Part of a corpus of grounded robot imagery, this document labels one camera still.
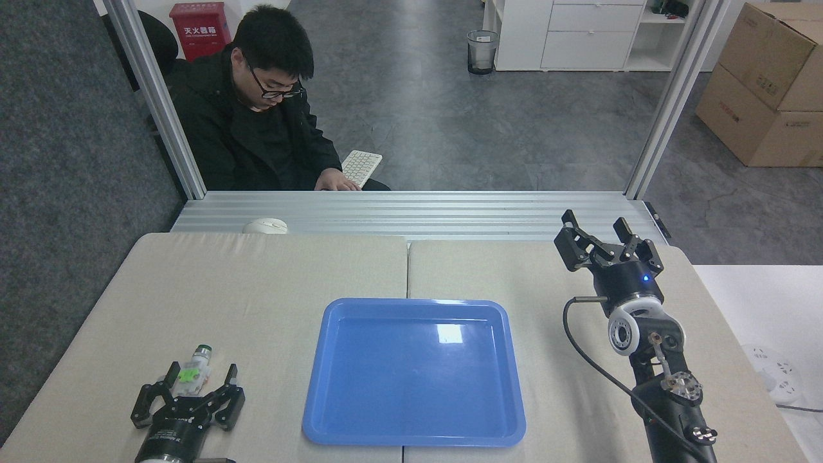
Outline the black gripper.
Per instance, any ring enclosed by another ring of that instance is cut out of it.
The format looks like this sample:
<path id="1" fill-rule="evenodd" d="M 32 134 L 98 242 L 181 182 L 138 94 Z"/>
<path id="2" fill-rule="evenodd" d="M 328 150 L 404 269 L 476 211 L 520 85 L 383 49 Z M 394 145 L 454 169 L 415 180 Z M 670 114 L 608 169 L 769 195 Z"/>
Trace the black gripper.
<path id="1" fill-rule="evenodd" d="M 237 364 L 230 365 L 224 384 L 214 392 L 174 399 L 172 390 L 180 369 L 173 361 L 165 376 L 144 384 L 138 392 L 132 424 L 136 429 L 149 430 L 136 454 L 137 461 L 194 461 L 202 451 L 210 424 L 224 431 L 232 431 L 237 424 L 245 402 L 244 389 L 237 380 Z M 159 397 L 166 405 L 152 416 L 152 404 Z"/>
<path id="2" fill-rule="evenodd" d="M 618 217 L 613 224 L 623 245 L 617 263 L 614 263 L 614 245 L 580 229 L 571 209 L 564 212 L 561 220 L 563 226 L 554 239 L 556 249 L 568 270 L 591 268 L 597 296 L 606 297 L 606 302 L 601 304 L 606 316 L 620 303 L 635 297 L 654 296 L 664 301 L 655 280 L 664 270 L 655 243 L 632 232 L 623 217 Z"/>

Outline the person's hand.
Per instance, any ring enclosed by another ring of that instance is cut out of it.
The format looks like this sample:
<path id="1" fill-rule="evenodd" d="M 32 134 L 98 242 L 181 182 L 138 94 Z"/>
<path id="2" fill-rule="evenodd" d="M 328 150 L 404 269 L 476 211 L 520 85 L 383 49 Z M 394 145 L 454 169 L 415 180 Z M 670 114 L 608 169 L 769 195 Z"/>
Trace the person's hand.
<path id="1" fill-rule="evenodd" d="M 347 178 L 341 170 L 325 169 L 318 176 L 315 191 L 362 191 L 362 188 Z"/>

